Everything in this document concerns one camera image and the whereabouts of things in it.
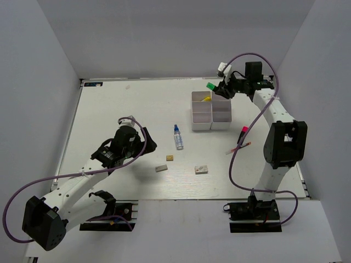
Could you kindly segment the red clear pen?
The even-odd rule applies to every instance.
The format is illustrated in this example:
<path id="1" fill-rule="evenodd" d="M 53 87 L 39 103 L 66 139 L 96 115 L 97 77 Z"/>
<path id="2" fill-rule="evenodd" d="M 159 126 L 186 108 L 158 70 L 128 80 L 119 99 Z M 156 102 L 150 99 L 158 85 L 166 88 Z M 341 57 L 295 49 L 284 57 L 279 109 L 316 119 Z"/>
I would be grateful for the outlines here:
<path id="1" fill-rule="evenodd" d="M 241 148 L 247 147 L 247 146 L 249 146 L 250 144 L 251 144 L 251 142 L 247 142 L 247 143 L 241 145 L 240 147 L 236 147 L 236 148 L 233 148 L 233 149 L 227 151 L 225 154 L 226 154 L 226 155 L 232 154 L 232 153 L 234 153 L 236 150 L 239 150 L 239 149 L 241 149 Z"/>

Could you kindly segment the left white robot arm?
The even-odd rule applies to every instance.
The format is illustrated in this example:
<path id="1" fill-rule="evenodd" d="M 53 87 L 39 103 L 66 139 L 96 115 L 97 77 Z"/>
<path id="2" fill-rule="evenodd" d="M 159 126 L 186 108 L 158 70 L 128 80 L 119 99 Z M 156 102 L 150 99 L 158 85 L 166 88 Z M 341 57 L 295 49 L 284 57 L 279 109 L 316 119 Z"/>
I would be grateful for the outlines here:
<path id="1" fill-rule="evenodd" d="M 148 130 L 143 131 L 145 141 L 133 127 L 119 127 L 115 136 L 105 140 L 91 155 L 78 177 L 67 179 L 42 198 L 31 197 L 25 206 L 22 230 L 50 251 L 75 226 L 94 219 L 114 218 L 118 214 L 114 196 L 93 188 L 112 173 L 112 168 L 123 166 L 125 160 L 156 150 L 157 144 Z"/>

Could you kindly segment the blue capped spray bottle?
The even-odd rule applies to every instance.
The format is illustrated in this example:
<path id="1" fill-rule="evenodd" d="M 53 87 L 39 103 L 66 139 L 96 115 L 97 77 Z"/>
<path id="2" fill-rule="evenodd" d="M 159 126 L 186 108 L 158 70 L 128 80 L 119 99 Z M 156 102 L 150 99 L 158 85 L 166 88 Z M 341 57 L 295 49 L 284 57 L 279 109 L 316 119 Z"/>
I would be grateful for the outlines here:
<path id="1" fill-rule="evenodd" d="M 176 124 L 174 125 L 174 141 L 177 150 L 182 150 L 184 148 L 183 139 Z"/>

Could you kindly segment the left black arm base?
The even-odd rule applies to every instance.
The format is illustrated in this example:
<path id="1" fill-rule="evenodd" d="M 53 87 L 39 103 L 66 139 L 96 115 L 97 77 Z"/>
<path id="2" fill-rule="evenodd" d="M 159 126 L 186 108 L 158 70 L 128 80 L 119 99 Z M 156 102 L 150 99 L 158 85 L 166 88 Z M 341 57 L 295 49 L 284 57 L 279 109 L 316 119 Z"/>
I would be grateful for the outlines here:
<path id="1" fill-rule="evenodd" d="M 80 224 L 80 231 L 132 232 L 138 216 L 138 201 L 117 201 L 107 191 L 90 192 L 88 197 L 98 197 L 105 204 L 103 213 Z"/>

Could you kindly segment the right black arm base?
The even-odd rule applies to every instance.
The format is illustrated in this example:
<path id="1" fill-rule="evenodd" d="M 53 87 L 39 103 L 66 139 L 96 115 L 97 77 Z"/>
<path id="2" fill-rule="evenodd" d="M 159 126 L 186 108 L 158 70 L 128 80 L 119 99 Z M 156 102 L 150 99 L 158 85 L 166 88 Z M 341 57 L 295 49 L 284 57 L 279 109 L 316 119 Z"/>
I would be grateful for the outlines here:
<path id="1" fill-rule="evenodd" d="M 229 214 L 231 233 L 282 232 L 280 214 L 275 200 L 270 202 L 234 202 L 223 206 Z"/>

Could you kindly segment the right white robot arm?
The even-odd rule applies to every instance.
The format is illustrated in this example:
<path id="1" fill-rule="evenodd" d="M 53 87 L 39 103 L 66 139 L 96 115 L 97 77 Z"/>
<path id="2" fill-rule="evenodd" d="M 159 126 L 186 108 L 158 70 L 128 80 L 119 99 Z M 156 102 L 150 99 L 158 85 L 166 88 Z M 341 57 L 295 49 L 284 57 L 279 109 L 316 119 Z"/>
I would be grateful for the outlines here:
<path id="1" fill-rule="evenodd" d="M 276 192 L 285 174 L 303 159 L 307 138 L 307 124 L 297 121 L 283 107 L 275 94 L 273 80 L 265 79 L 260 61 L 245 63 L 245 75 L 236 78 L 231 66 L 222 62 L 218 66 L 222 81 L 213 88 L 216 95 L 232 99 L 236 94 L 245 94 L 263 112 L 269 126 L 263 154 L 266 164 L 254 187 L 256 199 L 247 205 L 248 213 L 259 219 L 267 213 L 265 201 L 275 199 Z"/>

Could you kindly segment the green capped black highlighter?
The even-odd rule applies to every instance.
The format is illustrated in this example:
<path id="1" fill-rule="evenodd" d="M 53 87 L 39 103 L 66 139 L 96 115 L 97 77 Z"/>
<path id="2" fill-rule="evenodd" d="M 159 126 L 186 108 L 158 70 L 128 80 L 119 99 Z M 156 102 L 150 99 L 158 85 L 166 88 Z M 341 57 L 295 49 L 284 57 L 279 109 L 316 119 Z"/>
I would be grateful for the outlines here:
<path id="1" fill-rule="evenodd" d="M 216 85 L 214 85 L 213 83 L 211 83 L 211 82 L 208 82 L 207 84 L 206 84 L 206 87 L 208 88 L 208 89 L 210 89 L 212 92 L 217 92 L 218 90 L 219 90 L 219 88 L 216 86 Z"/>

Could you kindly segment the pink capped black highlighter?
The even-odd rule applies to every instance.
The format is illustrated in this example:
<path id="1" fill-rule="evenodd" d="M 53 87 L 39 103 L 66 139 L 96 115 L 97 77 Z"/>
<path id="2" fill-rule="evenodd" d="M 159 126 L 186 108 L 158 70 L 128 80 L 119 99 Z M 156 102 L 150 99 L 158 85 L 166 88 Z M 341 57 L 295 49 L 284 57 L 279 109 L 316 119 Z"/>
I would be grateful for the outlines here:
<path id="1" fill-rule="evenodd" d="M 247 130 L 248 130 L 247 126 L 242 127 L 242 130 L 241 130 L 240 135 L 239 135 L 238 140 L 237 140 L 237 144 L 239 144 L 240 140 L 243 138 L 243 136 L 245 135 Z"/>

